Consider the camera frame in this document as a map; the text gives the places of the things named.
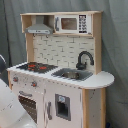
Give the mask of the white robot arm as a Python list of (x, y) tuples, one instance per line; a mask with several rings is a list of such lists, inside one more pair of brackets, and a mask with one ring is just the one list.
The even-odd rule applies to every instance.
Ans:
[(0, 128), (37, 128), (9, 86), (0, 78)]

